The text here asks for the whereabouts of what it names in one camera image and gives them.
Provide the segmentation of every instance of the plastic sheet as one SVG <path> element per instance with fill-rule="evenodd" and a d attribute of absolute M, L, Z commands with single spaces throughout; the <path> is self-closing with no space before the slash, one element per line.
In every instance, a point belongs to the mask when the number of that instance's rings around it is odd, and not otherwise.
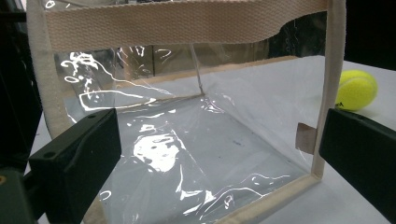
<path fill-rule="evenodd" d="M 213 223 L 309 174 L 294 139 L 297 122 L 318 119 L 325 20 L 309 15 L 251 44 L 56 53 L 71 122 L 119 111 L 122 156 L 100 192 L 109 223 Z"/>

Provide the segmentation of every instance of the clear plastic bag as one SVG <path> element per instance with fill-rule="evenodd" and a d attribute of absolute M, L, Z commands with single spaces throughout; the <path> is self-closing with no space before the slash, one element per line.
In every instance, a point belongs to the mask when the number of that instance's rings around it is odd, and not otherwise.
<path fill-rule="evenodd" d="M 99 192 L 108 222 L 214 223 L 309 175 L 312 155 L 294 141 L 299 122 L 318 122 L 326 19 L 302 16 L 256 43 L 56 52 L 70 123 L 119 112 L 122 155 Z"/>

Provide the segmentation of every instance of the yellow tennis ball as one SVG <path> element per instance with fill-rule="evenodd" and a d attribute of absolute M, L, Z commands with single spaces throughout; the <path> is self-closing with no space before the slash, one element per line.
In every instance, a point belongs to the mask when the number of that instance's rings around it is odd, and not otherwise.
<path fill-rule="evenodd" d="M 350 111 L 360 110 L 374 100 L 377 90 L 376 80 L 371 74 L 361 70 L 343 71 L 335 106 Z"/>

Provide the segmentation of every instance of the bag handle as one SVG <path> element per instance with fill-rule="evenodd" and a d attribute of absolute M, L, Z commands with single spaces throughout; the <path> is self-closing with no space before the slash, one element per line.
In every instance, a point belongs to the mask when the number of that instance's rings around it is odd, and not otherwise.
<path fill-rule="evenodd" d="M 187 43 L 254 43 L 327 0 L 193 0 L 46 12 L 54 51 Z"/>

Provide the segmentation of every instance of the white table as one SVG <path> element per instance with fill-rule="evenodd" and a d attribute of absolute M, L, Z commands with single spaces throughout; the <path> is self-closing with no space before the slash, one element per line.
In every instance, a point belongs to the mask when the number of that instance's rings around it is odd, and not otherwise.
<path fill-rule="evenodd" d="M 344 70 L 362 69 L 371 73 L 378 82 L 375 100 L 359 111 L 359 114 L 396 130 L 396 72 L 357 63 L 344 63 Z M 35 152 L 50 141 L 50 135 L 41 119 L 32 151 Z M 39 223 L 47 223 L 42 217 Z M 265 219 L 265 224 L 279 223 L 389 223 L 343 177 L 326 165 L 321 183 L 296 198 L 285 207 Z"/>

